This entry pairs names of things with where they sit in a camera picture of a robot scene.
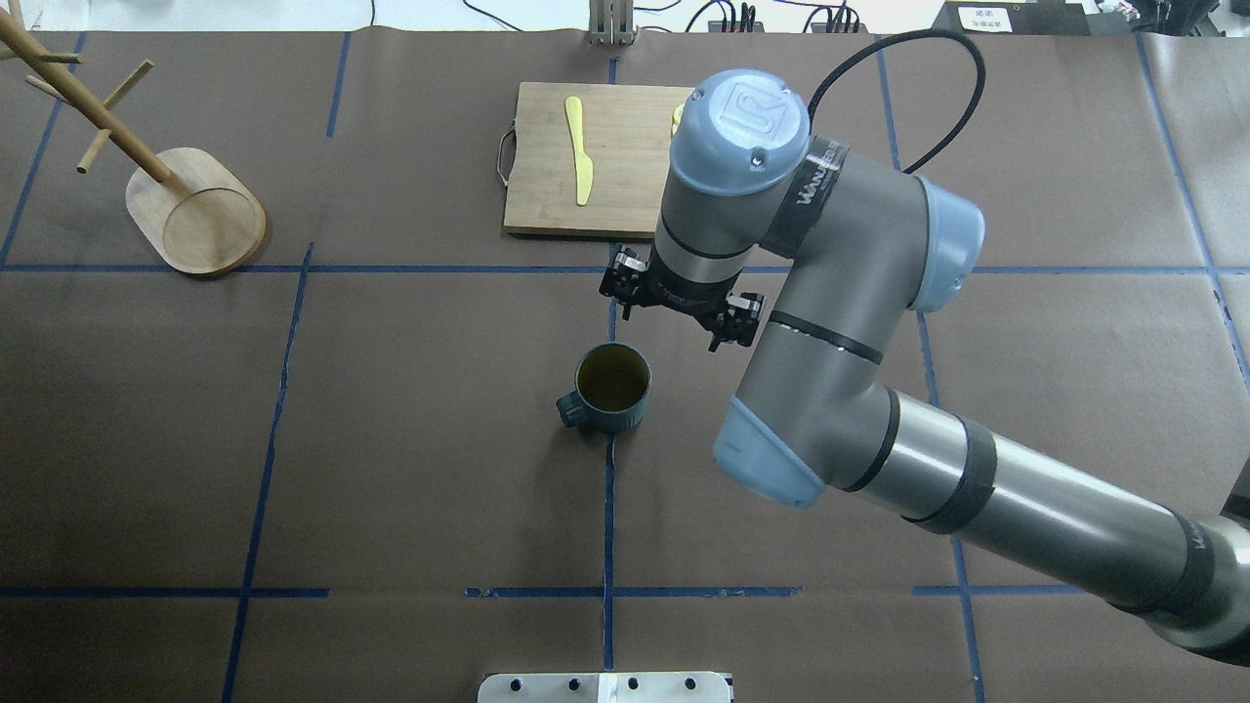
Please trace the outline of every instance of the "white floor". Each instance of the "white floor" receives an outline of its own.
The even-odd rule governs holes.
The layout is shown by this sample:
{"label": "white floor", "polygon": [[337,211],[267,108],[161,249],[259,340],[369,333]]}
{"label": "white floor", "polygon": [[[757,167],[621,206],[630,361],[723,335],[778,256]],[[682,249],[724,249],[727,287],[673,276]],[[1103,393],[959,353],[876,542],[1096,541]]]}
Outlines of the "white floor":
{"label": "white floor", "polygon": [[[526,30],[582,29],[588,24],[588,0],[470,0]],[[636,0],[638,6],[664,6],[672,0]],[[768,31],[799,31],[810,9],[774,0],[754,0],[756,19]],[[1078,0],[1086,11],[1094,0]],[[460,0],[374,0],[376,24],[410,30],[496,30],[494,20],[474,13]],[[1228,10],[1230,0],[1211,14],[1215,25],[1229,36],[1242,36],[1250,23]],[[942,0],[860,0],[851,6],[868,28],[878,34],[896,34],[932,24]],[[8,5],[8,0],[0,0]],[[682,0],[662,13],[636,13],[636,24],[658,25],[674,31],[685,29],[699,0]],[[130,31],[281,31],[352,30],[369,24],[370,0],[24,0],[26,25],[44,30],[130,30]],[[711,8],[695,23],[706,31],[704,19],[720,18]]]}

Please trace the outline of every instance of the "mug handle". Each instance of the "mug handle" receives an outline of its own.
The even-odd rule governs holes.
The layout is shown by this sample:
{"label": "mug handle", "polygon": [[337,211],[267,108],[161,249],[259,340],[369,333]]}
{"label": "mug handle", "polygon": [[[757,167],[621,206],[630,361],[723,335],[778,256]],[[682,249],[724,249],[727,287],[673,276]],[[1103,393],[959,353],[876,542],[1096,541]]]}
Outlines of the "mug handle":
{"label": "mug handle", "polygon": [[586,412],[586,403],[576,390],[556,400],[555,409],[560,412],[564,427],[584,425],[590,420],[590,413]]}

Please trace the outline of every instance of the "knife handle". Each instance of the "knife handle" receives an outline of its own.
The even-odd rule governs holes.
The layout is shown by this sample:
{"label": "knife handle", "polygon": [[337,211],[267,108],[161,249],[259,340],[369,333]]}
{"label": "knife handle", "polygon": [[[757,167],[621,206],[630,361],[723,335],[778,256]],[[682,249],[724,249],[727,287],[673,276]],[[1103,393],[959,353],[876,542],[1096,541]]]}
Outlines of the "knife handle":
{"label": "knife handle", "polygon": [[565,98],[564,114],[569,118],[569,134],[572,135],[572,150],[581,154],[586,150],[581,141],[581,98],[576,95]]}

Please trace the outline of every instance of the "white label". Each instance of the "white label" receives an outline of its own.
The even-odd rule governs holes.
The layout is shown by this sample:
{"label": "white label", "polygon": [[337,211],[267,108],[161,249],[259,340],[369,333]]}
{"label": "white label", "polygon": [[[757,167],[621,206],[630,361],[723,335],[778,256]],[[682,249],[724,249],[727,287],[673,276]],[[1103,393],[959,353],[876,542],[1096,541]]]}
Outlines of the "white label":
{"label": "white label", "polygon": [[1011,31],[1006,8],[960,8],[959,24],[972,31]]}

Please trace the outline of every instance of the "white bracket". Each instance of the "white bracket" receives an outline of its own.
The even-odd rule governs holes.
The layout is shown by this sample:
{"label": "white bracket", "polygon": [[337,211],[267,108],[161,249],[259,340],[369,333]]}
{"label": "white bracket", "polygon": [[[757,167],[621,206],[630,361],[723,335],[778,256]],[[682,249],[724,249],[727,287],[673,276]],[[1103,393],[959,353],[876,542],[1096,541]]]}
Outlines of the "white bracket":
{"label": "white bracket", "polygon": [[599,44],[634,44],[634,0],[590,0],[591,40]]}
{"label": "white bracket", "polygon": [[715,672],[492,674],[478,703],[732,703],[734,678]]}

